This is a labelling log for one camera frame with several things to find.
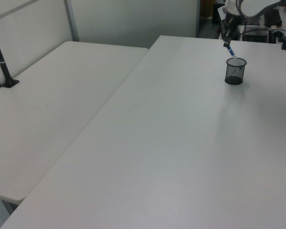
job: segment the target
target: white wall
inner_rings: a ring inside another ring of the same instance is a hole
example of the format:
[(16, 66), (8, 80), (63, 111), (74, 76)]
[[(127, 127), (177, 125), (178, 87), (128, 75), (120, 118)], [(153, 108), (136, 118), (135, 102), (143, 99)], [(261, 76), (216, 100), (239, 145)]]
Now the white wall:
[(69, 0), (79, 40), (150, 48), (160, 35), (195, 37), (198, 0)]
[(0, 0), (0, 14), (12, 10), (30, 0)]
[(0, 48), (12, 77), (71, 40), (63, 0), (38, 0), (0, 19)]

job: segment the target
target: floor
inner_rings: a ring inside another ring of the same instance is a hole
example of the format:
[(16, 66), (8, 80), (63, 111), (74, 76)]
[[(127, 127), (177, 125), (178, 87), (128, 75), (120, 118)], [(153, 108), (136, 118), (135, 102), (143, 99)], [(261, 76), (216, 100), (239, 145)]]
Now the floor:
[(209, 38), (214, 39), (215, 32), (218, 30), (219, 25), (213, 25), (212, 19), (203, 19), (199, 20), (199, 38)]

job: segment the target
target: white table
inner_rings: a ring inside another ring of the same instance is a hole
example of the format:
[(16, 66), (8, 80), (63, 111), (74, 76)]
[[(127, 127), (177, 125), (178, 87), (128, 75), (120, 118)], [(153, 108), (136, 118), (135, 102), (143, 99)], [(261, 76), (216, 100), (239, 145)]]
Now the white table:
[(222, 41), (161, 36), (2, 229), (286, 229), (286, 51), (232, 45), (238, 86)]
[(147, 49), (66, 42), (0, 88), (0, 198), (20, 203)]

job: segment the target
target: mesh pen holder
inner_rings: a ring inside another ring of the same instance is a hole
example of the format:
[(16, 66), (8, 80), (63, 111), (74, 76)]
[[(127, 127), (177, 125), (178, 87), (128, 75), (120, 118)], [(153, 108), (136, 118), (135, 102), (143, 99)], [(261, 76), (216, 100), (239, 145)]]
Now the mesh pen holder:
[(239, 64), (236, 65), (233, 58), (227, 60), (227, 71), (225, 73), (225, 82), (231, 85), (239, 85), (243, 82), (245, 65), (247, 61), (238, 58)]

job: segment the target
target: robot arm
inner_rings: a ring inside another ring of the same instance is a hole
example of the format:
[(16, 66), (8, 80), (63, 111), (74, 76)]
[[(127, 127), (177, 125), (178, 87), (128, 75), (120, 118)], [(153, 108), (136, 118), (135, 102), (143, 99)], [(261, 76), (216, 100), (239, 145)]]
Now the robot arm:
[(227, 14), (222, 22), (224, 46), (228, 47), (231, 38), (242, 24), (244, 17), (259, 17), (269, 9), (286, 4), (286, 0), (226, 0)]

